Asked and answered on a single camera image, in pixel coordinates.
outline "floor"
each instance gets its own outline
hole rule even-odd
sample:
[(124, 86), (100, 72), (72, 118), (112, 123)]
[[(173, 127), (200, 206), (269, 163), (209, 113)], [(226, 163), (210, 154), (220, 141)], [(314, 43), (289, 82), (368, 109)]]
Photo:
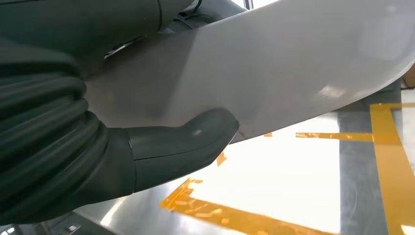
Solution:
[(414, 146), (415, 91), (379, 92), (71, 216), (100, 235), (415, 235)]

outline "robotic hand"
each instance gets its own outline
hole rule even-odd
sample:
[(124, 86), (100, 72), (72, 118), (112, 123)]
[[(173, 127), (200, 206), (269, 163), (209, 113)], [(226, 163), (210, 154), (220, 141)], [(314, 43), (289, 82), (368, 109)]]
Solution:
[(52, 219), (212, 163), (239, 128), (212, 109), (181, 127), (107, 128), (83, 99), (105, 53), (189, 0), (0, 0), (0, 224)]

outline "bright light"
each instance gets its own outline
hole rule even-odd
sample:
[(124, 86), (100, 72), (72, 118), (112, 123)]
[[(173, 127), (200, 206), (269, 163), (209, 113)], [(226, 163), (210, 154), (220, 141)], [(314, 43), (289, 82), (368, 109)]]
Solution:
[(126, 197), (120, 197), (117, 199), (113, 207), (111, 207), (111, 209), (105, 214), (104, 218), (102, 218), (101, 220), (102, 225), (109, 226), (111, 224), (114, 213), (118, 210), (118, 208), (121, 206), (121, 204), (124, 202), (125, 199)]
[(412, 226), (401, 225), (402, 231), (405, 235), (415, 235), (415, 228)]

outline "white curved panel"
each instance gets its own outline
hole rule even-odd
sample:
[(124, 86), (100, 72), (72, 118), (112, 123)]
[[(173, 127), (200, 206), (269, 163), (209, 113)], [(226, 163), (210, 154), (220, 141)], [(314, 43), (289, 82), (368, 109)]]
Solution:
[(413, 0), (280, 0), (121, 51), (87, 99), (119, 127), (180, 125), (225, 107), (251, 138), (396, 80), (414, 62), (414, 29)]

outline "yellow floor marking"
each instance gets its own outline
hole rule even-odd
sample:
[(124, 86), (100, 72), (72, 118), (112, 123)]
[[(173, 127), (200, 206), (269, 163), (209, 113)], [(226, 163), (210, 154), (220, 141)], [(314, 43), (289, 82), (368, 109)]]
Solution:
[[(389, 235), (404, 235), (415, 228), (415, 176), (394, 125), (391, 109), (413, 108), (415, 103), (377, 104), (370, 107), (373, 133), (296, 133), (299, 138), (372, 141)], [(218, 165), (226, 159), (220, 155)], [(188, 179), (172, 192), (160, 207), (252, 235), (330, 235), (264, 215), (229, 208), (191, 198), (201, 180)]]
[(225, 157), (225, 154), (222, 152), (216, 159), (216, 163), (218, 164), (218, 166), (220, 166), (226, 159), (227, 157)]
[(404, 235), (403, 226), (415, 226), (415, 177), (396, 130), (391, 109), (409, 104), (370, 107), (374, 150), (389, 235)]
[(336, 139), (341, 141), (373, 141), (371, 133), (296, 133), (296, 137)]
[(191, 198), (193, 189), (189, 186), (201, 182), (187, 179), (160, 203), (160, 207), (251, 235), (333, 235), (268, 216)]

